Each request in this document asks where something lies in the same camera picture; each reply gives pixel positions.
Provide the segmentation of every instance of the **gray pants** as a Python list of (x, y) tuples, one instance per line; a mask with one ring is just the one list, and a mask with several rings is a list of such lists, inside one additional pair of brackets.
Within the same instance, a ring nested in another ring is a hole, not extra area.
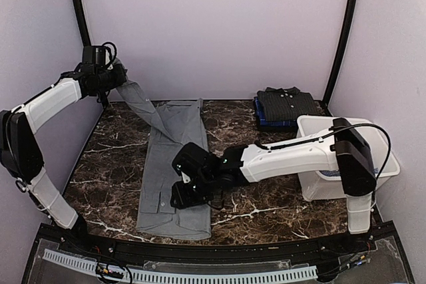
[(200, 116), (202, 100), (172, 101), (155, 109), (137, 83), (128, 80), (117, 90), (128, 106), (152, 127), (137, 230), (174, 239), (209, 238), (210, 208), (207, 205), (185, 210), (170, 205), (172, 185), (181, 179), (172, 168), (174, 157), (188, 142), (208, 149)]

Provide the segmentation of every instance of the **marble table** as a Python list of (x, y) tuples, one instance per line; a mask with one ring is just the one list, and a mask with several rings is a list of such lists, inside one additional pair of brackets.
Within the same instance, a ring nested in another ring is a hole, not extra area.
[[(294, 138), (295, 134), (256, 130), (251, 101), (204, 101), (202, 117), (210, 151), (221, 155), (235, 144)], [(224, 196), (224, 209), (212, 210), (212, 237), (182, 241), (135, 230), (150, 127), (125, 103), (104, 112), (65, 192), (65, 199), (88, 222), (91, 234), (187, 245), (275, 243), (342, 233), (344, 199), (307, 202), (296, 175), (264, 180)]]

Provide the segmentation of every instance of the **black post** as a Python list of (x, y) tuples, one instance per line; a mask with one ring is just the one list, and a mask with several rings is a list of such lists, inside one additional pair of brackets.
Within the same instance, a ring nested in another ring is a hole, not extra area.
[(80, 29), (81, 41), (83, 46), (91, 46), (91, 38), (89, 36), (89, 29), (87, 28), (85, 12), (83, 10), (83, 2), (81, 0), (73, 0), (75, 17)]
[(353, 19), (353, 12), (355, 11), (355, 4), (357, 0), (347, 0), (345, 18), (343, 19), (343, 26), (341, 28), (339, 44), (337, 45), (337, 51), (335, 53), (333, 67), (331, 68), (330, 77), (328, 78), (327, 88), (325, 89), (324, 97), (322, 102), (325, 107), (328, 106), (337, 77), (339, 76), (341, 62), (345, 55), (347, 39), (349, 38), (349, 32), (351, 31), (351, 24)]

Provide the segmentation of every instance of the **stack of folded clothes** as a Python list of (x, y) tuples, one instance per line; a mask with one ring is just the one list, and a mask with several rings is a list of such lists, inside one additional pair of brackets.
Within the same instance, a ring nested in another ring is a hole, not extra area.
[(259, 131), (296, 132), (299, 116), (321, 115), (312, 95), (296, 87), (258, 91), (254, 107)]

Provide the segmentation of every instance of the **laundry basket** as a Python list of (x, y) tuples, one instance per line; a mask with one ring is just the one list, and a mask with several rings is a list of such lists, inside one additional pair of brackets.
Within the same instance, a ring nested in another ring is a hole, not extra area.
[[(309, 136), (323, 129), (333, 126), (333, 117), (329, 116), (300, 116), (298, 118), (298, 138)], [(346, 118), (351, 124), (371, 123), (365, 119)], [(378, 129), (361, 127), (356, 130), (367, 140), (371, 148), (373, 164), (377, 173), (385, 160), (387, 142)], [(387, 164), (377, 181), (377, 188), (383, 185), (392, 176), (399, 174), (400, 168), (395, 156), (391, 153)], [(339, 172), (312, 171), (299, 173), (302, 186), (302, 196), (306, 201), (330, 200), (345, 198)]]

